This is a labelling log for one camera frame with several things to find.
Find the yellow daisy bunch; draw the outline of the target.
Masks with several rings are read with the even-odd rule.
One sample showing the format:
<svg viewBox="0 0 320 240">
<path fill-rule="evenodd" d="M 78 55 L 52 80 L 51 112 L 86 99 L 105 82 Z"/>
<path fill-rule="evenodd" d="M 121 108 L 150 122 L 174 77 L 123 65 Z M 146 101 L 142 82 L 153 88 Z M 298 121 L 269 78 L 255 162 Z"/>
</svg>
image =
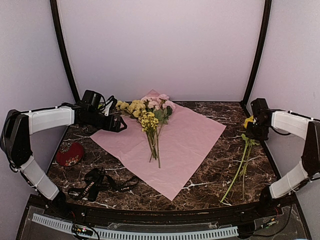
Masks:
<svg viewBox="0 0 320 240">
<path fill-rule="evenodd" d="M 123 114 L 135 119 L 141 125 L 142 110 L 146 108 L 142 100 L 133 100 L 131 103 L 119 100 L 116 108 Z"/>
</svg>

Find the pink wrapping paper sheet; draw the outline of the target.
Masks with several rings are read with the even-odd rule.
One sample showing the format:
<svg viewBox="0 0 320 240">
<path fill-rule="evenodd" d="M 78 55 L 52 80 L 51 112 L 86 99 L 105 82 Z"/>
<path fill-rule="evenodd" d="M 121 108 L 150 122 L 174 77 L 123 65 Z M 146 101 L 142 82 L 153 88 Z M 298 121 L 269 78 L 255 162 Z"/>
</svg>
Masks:
<svg viewBox="0 0 320 240">
<path fill-rule="evenodd" d="M 176 105 L 159 135 L 160 160 L 151 151 L 141 125 L 128 116 L 121 132 L 99 130 L 91 139 L 134 175 L 172 201 L 202 164 L 226 126 Z"/>
</svg>

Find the small yellow filler flowers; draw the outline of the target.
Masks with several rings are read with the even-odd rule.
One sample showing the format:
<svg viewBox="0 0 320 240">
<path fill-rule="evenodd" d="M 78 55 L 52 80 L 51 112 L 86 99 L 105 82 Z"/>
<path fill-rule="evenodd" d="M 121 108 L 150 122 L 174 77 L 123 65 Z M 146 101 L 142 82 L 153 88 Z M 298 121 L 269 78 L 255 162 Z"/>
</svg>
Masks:
<svg viewBox="0 0 320 240">
<path fill-rule="evenodd" d="M 155 114 L 151 111 L 143 110 L 141 112 L 140 124 L 142 131 L 146 134 L 149 148 L 151 151 L 151 159 L 159 159 L 159 148 L 158 148 L 158 123 L 159 120 Z"/>
</svg>

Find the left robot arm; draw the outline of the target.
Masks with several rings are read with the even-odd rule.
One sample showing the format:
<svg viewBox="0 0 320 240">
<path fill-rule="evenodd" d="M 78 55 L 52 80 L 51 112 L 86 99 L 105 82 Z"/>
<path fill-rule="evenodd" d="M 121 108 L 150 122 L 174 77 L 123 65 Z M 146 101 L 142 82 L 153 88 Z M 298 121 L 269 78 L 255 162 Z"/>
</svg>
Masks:
<svg viewBox="0 0 320 240">
<path fill-rule="evenodd" d="M 118 114 L 106 116 L 79 105 L 64 103 L 26 111 L 11 109 L 7 113 L 0 137 L 0 147 L 6 154 L 11 170 L 19 172 L 29 182 L 30 187 L 53 201 L 50 208 L 60 218 L 67 218 L 71 208 L 58 198 L 61 191 L 36 162 L 31 148 L 31 135 L 74 124 L 89 125 L 115 133 L 127 128 L 127 124 Z"/>
</svg>

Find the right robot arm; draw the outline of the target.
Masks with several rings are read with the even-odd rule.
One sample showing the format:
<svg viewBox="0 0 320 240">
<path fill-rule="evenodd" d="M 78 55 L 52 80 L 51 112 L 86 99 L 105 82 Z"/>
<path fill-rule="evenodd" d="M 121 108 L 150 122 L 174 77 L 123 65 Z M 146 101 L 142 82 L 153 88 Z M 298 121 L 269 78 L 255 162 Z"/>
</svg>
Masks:
<svg viewBox="0 0 320 240">
<path fill-rule="evenodd" d="M 262 109 L 245 128 L 245 135 L 258 141 L 266 141 L 269 130 L 287 135 L 268 143 L 281 178 L 263 190 L 262 201 L 255 205 L 255 213 L 266 217 L 275 208 L 273 200 L 296 192 L 320 173 L 320 121 L 292 111 Z"/>
</svg>

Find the yellow rose stem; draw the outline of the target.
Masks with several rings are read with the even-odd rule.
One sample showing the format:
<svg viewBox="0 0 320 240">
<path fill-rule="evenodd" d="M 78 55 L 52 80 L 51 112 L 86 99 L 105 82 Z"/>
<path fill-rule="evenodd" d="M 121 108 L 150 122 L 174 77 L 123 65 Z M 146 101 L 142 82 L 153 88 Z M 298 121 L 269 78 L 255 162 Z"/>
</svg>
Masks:
<svg viewBox="0 0 320 240">
<path fill-rule="evenodd" d="M 245 142 L 242 158 L 241 158 L 240 164 L 238 166 L 237 172 L 235 173 L 227 191 L 224 193 L 222 199 L 220 200 L 220 203 L 222 203 L 224 205 L 230 206 L 230 204 L 227 201 L 225 201 L 225 199 L 227 198 L 229 192 L 233 188 L 233 186 L 239 176 L 242 177 L 242 200 L 244 200 L 244 198 L 245 198 L 245 176 L 246 176 L 248 164 L 250 161 L 250 155 L 251 155 L 253 146 L 259 145 L 259 143 L 256 140 L 247 137 L 244 133 L 241 135 L 241 138 Z"/>
</svg>

